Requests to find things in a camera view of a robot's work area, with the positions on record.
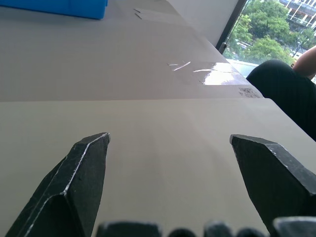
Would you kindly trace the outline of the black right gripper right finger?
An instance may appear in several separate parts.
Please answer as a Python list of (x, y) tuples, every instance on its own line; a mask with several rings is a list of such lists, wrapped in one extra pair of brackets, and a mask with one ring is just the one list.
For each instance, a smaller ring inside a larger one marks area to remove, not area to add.
[(273, 220), (316, 215), (316, 175), (282, 145), (240, 134), (230, 136), (248, 195), (269, 233)]

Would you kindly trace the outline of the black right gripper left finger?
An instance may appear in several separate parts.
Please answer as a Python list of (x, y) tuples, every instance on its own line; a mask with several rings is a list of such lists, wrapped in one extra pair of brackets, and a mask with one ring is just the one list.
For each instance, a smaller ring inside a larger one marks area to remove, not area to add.
[(8, 237), (89, 237), (101, 202), (110, 135), (83, 138), (43, 178)]

